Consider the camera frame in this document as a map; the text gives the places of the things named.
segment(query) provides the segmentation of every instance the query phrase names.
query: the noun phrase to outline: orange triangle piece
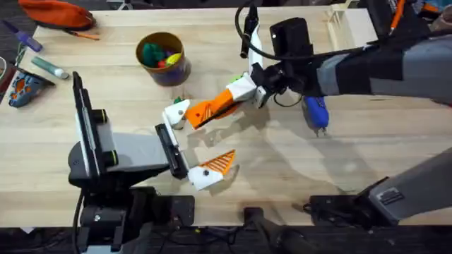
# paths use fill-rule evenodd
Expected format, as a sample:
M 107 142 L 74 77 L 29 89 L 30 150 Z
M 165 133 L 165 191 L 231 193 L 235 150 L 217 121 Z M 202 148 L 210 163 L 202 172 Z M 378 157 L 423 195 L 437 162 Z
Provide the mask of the orange triangle piece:
M 231 150 L 223 155 L 216 157 L 215 159 L 204 162 L 199 166 L 212 169 L 213 171 L 218 171 L 221 174 L 225 175 L 229 172 L 232 162 L 234 161 L 234 157 L 235 150 Z

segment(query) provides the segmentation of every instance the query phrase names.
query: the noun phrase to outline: pen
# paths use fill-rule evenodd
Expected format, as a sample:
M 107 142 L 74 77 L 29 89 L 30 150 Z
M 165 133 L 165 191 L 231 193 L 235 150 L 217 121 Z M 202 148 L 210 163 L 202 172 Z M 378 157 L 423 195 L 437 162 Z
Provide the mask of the pen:
M 393 22 L 391 23 L 391 31 L 389 31 L 389 35 L 392 35 L 394 29 L 397 27 L 397 25 L 400 21 L 400 18 L 402 18 L 404 5 L 405 5 L 405 0 L 398 0 L 397 9 L 395 10 L 395 13 L 394 13 L 394 18 L 393 18 Z
M 74 32 L 74 31 L 70 31 L 70 30 L 65 30 L 64 32 L 67 32 L 68 34 L 77 36 L 77 37 L 83 37 L 83 38 L 91 39 L 91 40 L 100 40 L 99 37 L 96 35 L 89 35 L 89 34 L 85 34 L 83 32 Z

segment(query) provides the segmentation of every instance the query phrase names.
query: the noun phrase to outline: green play dough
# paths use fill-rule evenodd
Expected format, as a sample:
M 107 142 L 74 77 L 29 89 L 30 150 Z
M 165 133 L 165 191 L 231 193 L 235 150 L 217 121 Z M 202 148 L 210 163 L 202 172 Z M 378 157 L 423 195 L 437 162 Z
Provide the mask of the green play dough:
M 155 43 L 146 43 L 143 46 L 143 64 L 156 68 L 158 61 L 165 59 L 162 47 Z

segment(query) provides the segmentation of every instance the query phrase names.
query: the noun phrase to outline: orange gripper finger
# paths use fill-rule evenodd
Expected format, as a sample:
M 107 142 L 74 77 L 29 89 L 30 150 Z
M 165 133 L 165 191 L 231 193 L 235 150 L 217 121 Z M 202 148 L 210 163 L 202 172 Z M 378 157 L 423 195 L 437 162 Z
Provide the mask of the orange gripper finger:
M 196 130 L 201 123 L 209 119 L 217 111 L 231 105 L 233 102 L 234 100 L 232 99 L 231 92 L 226 89 L 222 91 L 214 100 L 200 102 L 194 107 L 188 109 L 185 113 L 185 117 L 189 120 L 190 124 Z M 217 119 L 228 116 L 229 114 L 234 112 L 237 107 L 233 107 L 229 111 L 217 117 Z

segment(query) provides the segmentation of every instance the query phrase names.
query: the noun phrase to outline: white plastic part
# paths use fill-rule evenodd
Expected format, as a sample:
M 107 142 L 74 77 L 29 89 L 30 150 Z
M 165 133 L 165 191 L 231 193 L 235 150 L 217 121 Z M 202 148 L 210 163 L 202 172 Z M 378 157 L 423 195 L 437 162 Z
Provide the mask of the white plastic part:
M 174 129 L 180 129 L 185 123 L 185 112 L 190 107 L 190 100 L 185 99 L 181 102 L 165 107 L 164 113 L 170 126 Z
M 170 121 L 168 121 L 168 118 L 167 118 L 167 115 L 165 114 L 165 112 L 162 112 L 162 118 L 163 118 L 163 123 L 165 124 L 165 127 L 168 130 L 168 135 L 171 140 L 171 143 L 173 144 L 173 146 L 175 148 L 178 148 L 179 143 L 177 142 L 176 135 L 174 134 L 174 131 L 172 130 Z
M 226 88 L 231 92 L 232 100 L 235 102 L 251 99 L 256 92 L 256 85 L 248 73 L 245 73 L 241 78 L 227 85 Z
M 177 142 L 176 135 L 174 134 L 173 126 L 176 126 L 177 124 L 181 123 L 182 121 L 185 121 L 184 115 L 185 115 L 186 110 L 189 107 L 190 107 L 190 100 L 186 99 L 182 102 L 179 102 L 179 103 L 166 107 L 165 109 L 163 109 L 163 112 L 162 112 L 163 123 L 165 125 L 165 128 L 168 131 L 168 135 L 169 135 L 169 138 L 171 139 L 171 143 L 180 152 L 184 166 L 187 169 L 189 168 L 189 164 L 186 160 L 184 153 L 179 149 L 179 143 Z
M 195 186 L 195 189 L 200 191 L 223 180 L 223 175 L 218 171 L 196 166 L 189 170 L 189 180 Z
M 256 106 L 257 109 L 260 109 L 261 107 L 263 107 L 263 98 L 265 98 L 267 92 L 265 89 L 263 89 L 263 87 L 258 87 L 256 89 L 256 92 L 254 93 L 254 99 L 253 99 L 253 104 Z
M 261 38 L 259 38 L 258 30 L 260 23 L 257 23 L 256 28 L 254 28 L 253 33 L 251 34 L 251 43 L 257 48 L 262 50 L 262 42 Z M 262 56 L 257 54 L 253 49 L 248 50 L 248 60 L 249 60 L 249 75 L 253 72 L 253 64 L 258 63 L 262 65 Z
M 56 77 L 58 77 L 58 78 L 61 78 L 61 79 L 67 79 L 67 78 L 69 78 L 69 74 L 67 74 L 66 72 L 64 72 L 64 70 L 61 69 L 61 68 L 56 69 L 56 70 L 54 71 L 54 75 L 55 75 Z

